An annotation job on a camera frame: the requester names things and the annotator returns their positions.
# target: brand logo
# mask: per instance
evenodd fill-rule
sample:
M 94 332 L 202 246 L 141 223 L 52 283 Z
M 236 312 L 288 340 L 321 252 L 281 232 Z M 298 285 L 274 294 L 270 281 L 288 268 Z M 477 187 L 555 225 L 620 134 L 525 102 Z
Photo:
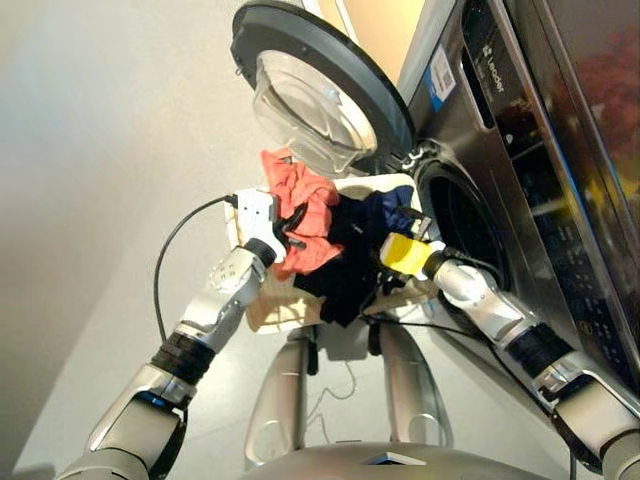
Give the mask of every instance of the brand logo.
M 493 60 L 493 49 L 489 45 L 485 45 L 484 47 L 482 47 L 482 53 L 487 59 L 487 65 L 489 66 L 489 71 L 491 72 L 491 77 L 493 77 L 493 83 L 495 84 L 498 93 L 504 93 L 502 77 L 498 73 L 496 62 Z

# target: laundry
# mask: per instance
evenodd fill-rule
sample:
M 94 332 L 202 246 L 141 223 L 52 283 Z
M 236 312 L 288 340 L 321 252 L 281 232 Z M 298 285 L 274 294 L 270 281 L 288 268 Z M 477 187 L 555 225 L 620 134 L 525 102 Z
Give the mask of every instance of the laundry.
M 313 272 L 342 251 L 327 240 L 332 219 L 329 207 L 340 200 L 336 187 L 330 180 L 311 173 L 303 163 L 292 162 L 288 148 L 262 151 L 261 157 L 269 192 L 280 200 L 278 215 L 289 218 L 297 206 L 307 204 L 298 226 L 286 232 L 292 245 L 284 262 L 274 265 L 275 276 L 285 280 L 292 273 Z
M 340 196 L 331 208 L 328 241 L 344 247 L 342 253 L 306 275 L 296 275 L 294 286 L 316 297 L 326 297 L 320 318 L 349 325 L 371 301 L 381 266 L 378 253 L 390 232 L 411 234 L 413 219 L 401 208 L 409 207 L 413 188 L 397 187 L 373 192 L 364 200 Z

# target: pink towel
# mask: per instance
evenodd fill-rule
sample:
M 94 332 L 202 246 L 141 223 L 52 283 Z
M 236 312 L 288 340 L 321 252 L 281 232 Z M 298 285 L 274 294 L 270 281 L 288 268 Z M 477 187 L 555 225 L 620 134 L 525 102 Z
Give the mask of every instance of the pink towel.
M 275 152 L 263 150 L 261 157 L 269 191 L 280 199 L 280 217 L 289 218 L 298 205 L 308 204 L 307 213 L 298 227 L 287 232 L 289 237 L 304 242 L 307 247 L 289 247 L 284 262 L 274 265 L 276 277 L 284 280 L 292 273 L 313 272 L 342 251 L 342 247 L 331 245 L 326 238 L 331 225 L 328 207 L 339 201 L 336 187 L 330 180 L 311 173 L 303 163 L 289 163 L 291 153 L 288 148 Z

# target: robotic arm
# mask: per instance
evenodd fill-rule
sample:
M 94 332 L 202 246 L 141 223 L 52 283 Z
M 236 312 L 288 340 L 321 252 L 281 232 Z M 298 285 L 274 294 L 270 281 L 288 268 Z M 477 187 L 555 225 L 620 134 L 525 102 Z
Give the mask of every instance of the robotic arm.
M 147 480 L 168 473 L 184 438 L 186 409 L 198 381 L 235 333 L 267 268 L 284 254 L 274 233 L 275 198 L 246 191 L 236 199 L 239 212 L 252 212 L 239 220 L 250 224 L 256 236 L 211 271 L 172 334 L 109 407 L 84 455 L 59 480 Z
M 638 397 L 587 355 L 572 350 L 517 298 L 500 291 L 487 272 L 447 258 L 440 242 L 431 245 L 423 273 L 522 367 L 576 458 L 602 469 L 606 479 L 638 478 Z

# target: front-loading washing machine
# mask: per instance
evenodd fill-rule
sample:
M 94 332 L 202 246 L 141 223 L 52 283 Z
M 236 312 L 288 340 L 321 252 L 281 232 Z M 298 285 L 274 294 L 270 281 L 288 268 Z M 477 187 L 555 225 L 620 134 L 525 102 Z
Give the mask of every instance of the front-loading washing machine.
M 231 52 L 260 122 L 294 155 L 325 175 L 412 174 L 435 235 L 495 266 L 637 391 L 638 149 L 626 139 L 638 133 L 638 62 L 627 61 L 635 77 L 607 79 L 608 97 L 589 62 L 620 60 L 616 35 L 637 45 L 638 6 L 579 3 L 456 2 L 435 48 L 414 36 L 402 92 L 348 37 L 280 2 L 238 11 Z M 595 18 L 611 48 L 601 32 L 591 50 L 576 43 Z

